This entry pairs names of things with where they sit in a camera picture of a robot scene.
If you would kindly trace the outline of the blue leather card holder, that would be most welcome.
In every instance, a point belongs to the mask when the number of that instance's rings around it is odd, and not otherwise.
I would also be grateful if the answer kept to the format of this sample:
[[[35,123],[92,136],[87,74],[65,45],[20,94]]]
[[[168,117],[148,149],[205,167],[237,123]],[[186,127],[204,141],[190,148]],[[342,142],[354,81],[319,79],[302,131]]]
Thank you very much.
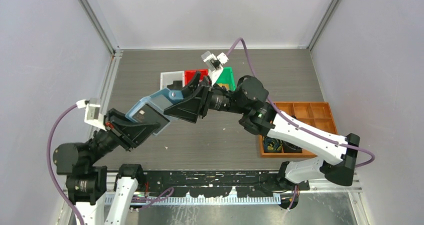
[[[164,110],[184,99],[180,90],[163,88],[141,98],[126,114],[125,117],[134,123],[158,123],[153,135],[159,135],[171,122],[178,118],[165,115]]]

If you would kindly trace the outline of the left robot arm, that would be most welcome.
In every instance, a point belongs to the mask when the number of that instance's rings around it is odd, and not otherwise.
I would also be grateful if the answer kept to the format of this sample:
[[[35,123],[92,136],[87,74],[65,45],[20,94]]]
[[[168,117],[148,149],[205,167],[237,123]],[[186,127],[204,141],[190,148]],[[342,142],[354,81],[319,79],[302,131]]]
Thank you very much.
[[[117,147],[131,151],[140,146],[160,128],[158,120],[133,122],[112,108],[105,115],[86,107],[85,123],[97,127],[86,142],[68,142],[53,152],[56,174],[66,177],[67,194],[61,196],[73,210],[81,225],[122,225],[134,192],[141,191],[146,178],[140,164],[121,165],[115,179],[117,192],[109,214],[105,215],[107,191],[106,166],[95,163]]]

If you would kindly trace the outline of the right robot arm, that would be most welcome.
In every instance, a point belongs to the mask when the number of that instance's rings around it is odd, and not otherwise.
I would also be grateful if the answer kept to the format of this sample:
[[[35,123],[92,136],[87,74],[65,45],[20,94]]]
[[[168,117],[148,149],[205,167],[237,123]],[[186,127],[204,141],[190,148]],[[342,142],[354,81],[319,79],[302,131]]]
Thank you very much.
[[[245,75],[235,90],[226,90],[200,74],[186,85],[182,100],[167,107],[164,114],[196,123],[209,110],[240,114],[239,124],[250,134],[288,142],[312,152],[315,157],[283,162],[277,183],[283,190],[313,179],[327,179],[339,186],[353,184],[360,137],[328,133],[279,110],[268,101],[269,92],[254,76]]]

